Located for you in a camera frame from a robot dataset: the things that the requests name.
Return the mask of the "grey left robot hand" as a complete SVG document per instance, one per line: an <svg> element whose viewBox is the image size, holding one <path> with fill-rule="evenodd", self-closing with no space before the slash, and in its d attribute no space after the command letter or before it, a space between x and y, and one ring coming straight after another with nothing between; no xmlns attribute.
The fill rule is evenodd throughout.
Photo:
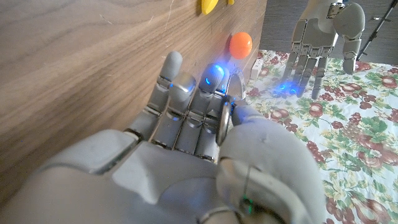
<svg viewBox="0 0 398 224"><path fill-rule="evenodd" d="M312 99L316 100L339 36L344 39L343 71L353 74L364 27L365 13L355 2L309 0L292 34L291 51L280 80L281 87L288 89L290 94L302 97L316 68L312 90Z"/></svg>

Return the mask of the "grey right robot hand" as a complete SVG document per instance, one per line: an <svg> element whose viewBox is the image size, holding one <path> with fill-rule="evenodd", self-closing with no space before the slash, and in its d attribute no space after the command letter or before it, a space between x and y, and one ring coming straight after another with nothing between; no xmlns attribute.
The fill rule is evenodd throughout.
<svg viewBox="0 0 398 224"><path fill-rule="evenodd" d="M321 223L311 152L211 63L200 80L168 54L147 106L40 166L1 209L2 223Z"/></svg>

